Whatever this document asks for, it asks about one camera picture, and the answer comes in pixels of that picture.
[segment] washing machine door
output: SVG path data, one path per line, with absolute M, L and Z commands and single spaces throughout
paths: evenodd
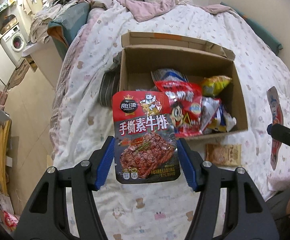
M 21 37 L 20 33 L 15 33 L 13 37 L 11 37 L 10 40 L 10 46 L 13 49 L 13 51 L 21 51 L 25 47 L 25 41 Z

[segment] black circular logo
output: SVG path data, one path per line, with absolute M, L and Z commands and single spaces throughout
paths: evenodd
M 138 104 L 136 103 L 135 100 L 132 100 L 132 99 L 124 99 L 121 102 L 121 110 L 127 114 L 131 114 L 135 112 L 137 107 L 138 107 Z

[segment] brown rug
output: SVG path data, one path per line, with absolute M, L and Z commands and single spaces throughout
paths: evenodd
M 28 69 L 29 63 L 26 59 L 24 59 L 20 67 L 18 69 L 15 69 L 13 74 L 11 75 L 8 82 L 7 90 L 19 85 L 23 81 Z

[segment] blue gripper pad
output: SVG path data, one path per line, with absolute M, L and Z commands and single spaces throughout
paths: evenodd
M 97 176 L 95 181 L 95 187 L 97 190 L 105 184 L 109 168 L 112 165 L 114 159 L 114 143 L 115 138 L 112 137 L 108 147 L 105 149 L 104 156 L 97 167 Z
M 182 142 L 180 140 L 177 140 L 176 143 L 177 143 L 178 159 L 180 160 L 187 181 L 187 185 L 190 186 L 194 191 L 197 191 L 198 184 L 196 181 L 195 169 L 183 147 Z

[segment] steak image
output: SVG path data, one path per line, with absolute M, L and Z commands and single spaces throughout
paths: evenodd
M 175 147 L 157 133 L 146 133 L 140 145 L 130 145 L 121 154 L 122 168 L 135 167 L 138 177 L 145 179 L 150 172 L 167 162 Z

